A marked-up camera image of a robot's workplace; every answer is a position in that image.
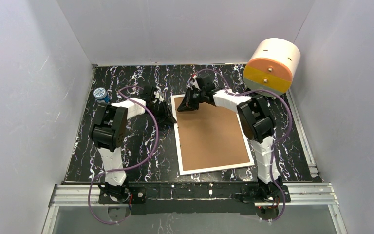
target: white wall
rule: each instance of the white wall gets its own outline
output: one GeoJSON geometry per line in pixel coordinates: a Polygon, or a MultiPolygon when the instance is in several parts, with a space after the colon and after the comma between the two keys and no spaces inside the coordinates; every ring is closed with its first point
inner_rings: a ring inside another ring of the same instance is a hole
{"type": "Polygon", "coordinates": [[[248,62],[272,37],[294,41],[314,0],[58,0],[91,63],[248,62]]]}
{"type": "Polygon", "coordinates": [[[316,1],[292,85],[349,233],[374,233],[374,1],[316,1]]]}
{"type": "Polygon", "coordinates": [[[40,233],[91,64],[56,0],[0,0],[0,233],[40,233]]]}

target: cork board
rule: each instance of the cork board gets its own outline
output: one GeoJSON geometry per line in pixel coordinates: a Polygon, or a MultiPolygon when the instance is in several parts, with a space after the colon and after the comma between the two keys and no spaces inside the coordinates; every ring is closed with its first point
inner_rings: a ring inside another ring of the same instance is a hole
{"type": "Polygon", "coordinates": [[[171,96],[180,175],[254,166],[236,113],[207,103],[196,111],[177,112],[183,97],[171,96]]]}

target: cylindrical container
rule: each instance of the cylindrical container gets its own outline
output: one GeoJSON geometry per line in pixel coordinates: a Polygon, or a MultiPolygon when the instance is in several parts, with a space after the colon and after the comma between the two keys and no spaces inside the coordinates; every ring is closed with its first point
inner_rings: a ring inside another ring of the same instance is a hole
{"type": "Polygon", "coordinates": [[[107,90],[105,90],[104,88],[96,88],[93,94],[98,102],[110,103],[110,96],[108,95],[107,90]]]}
{"type": "Polygon", "coordinates": [[[293,43],[279,38],[266,39],[245,66],[244,82],[252,90],[266,89],[282,95],[292,84],[299,60],[300,51],[293,43]]]}

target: yellow panel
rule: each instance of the yellow panel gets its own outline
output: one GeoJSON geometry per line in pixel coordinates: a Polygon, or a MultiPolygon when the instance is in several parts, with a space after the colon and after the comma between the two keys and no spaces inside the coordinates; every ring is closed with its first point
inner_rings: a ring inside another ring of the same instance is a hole
{"type": "Polygon", "coordinates": [[[264,73],[249,66],[244,68],[243,77],[283,93],[285,93],[292,84],[292,82],[288,80],[264,73]]]}

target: marble surface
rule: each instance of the marble surface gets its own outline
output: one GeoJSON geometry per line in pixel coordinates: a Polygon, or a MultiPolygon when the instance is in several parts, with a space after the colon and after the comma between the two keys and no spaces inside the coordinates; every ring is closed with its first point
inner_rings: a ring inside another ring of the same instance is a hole
{"type": "MultiPolygon", "coordinates": [[[[244,69],[242,64],[97,67],[82,122],[78,129],[71,162],[65,175],[65,182],[90,182],[97,173],[103,171],[101,156],[89,137],[90,126],[97,107],[92,94],[95,88],[104,87],[108,90],[112,102],[120,102],[123,98],[118,95],[118,89],[128,85],[155,84],[161,88],[166,102],[171,104],[171,95],[183,94],[191,74],[203,68],[219,71],[227,79],[234,92],[243,92],[245,86],[242,79],[244,69]]],[[[212,71],[204,73],[214,76],[215,83],[224,88],[222,80],[212,71]]],[[[129,89],[124,94],[134,98],[137,97],[138,90],[129,89]]],[[[287,115],[278,100],[268,99],[268,103],[276,121],[276,135],[280,137],[287,126],[287,115]]],[[[147,156],[153,145],[154,134],[152,120],[147,114],[131,118],[128,121],[127,136],[123,147],[121,147],[125,167],[134,165],[147,156]]],[[[157,152],[148,163],[127,172],[129,181],[257,181],[257,166],[180,176],[174,127],[160,126],[159,136],[160,142],[157,152]]],[[[292,126],[290,137],[275,149],[275,156],[278,170],[284,181],[312,181],[295,126],[292,126]]]]}

